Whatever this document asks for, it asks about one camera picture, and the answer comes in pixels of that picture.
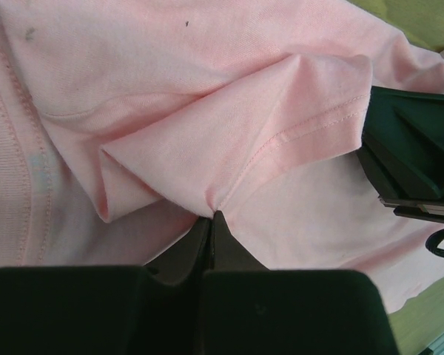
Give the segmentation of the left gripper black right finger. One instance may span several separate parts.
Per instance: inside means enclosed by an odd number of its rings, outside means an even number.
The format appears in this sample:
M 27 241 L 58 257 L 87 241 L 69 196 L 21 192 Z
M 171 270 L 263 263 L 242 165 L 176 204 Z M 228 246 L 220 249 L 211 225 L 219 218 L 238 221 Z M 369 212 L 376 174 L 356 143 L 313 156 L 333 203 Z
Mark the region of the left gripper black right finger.
M 205 354 L 397 354 L 380 293 L 353 270 L 264 268 L 212 220 L 203 276 Z

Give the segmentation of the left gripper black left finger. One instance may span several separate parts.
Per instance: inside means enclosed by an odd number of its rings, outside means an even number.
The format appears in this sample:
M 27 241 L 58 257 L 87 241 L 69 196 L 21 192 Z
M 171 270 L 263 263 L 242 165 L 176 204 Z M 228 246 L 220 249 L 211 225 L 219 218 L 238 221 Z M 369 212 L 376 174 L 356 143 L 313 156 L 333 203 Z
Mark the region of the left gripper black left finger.
M 145 266 L 0 268 L 0 354 L 191 354 L 210 226 Z

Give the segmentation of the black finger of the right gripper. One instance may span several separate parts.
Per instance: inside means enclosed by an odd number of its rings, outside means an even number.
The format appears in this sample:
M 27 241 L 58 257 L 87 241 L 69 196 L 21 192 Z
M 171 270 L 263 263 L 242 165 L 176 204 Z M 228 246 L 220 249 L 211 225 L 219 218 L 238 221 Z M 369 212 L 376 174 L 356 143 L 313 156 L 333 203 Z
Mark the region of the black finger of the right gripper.
M 357 156 L 397 216 L 444 222 L 444 95 L 372 87 Z

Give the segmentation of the light pink t shirt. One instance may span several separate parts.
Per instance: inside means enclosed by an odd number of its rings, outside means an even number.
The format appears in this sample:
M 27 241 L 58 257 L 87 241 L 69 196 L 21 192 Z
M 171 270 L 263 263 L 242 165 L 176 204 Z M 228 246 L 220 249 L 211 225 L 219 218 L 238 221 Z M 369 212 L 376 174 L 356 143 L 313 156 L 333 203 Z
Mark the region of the light pink t shirt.
M 0 267 L 142 265 L 220 211 L 395 312 L 444 259 L 355 156 L 374 86 L 444 93 L 444 51 L 347 1 L 0 1 Z

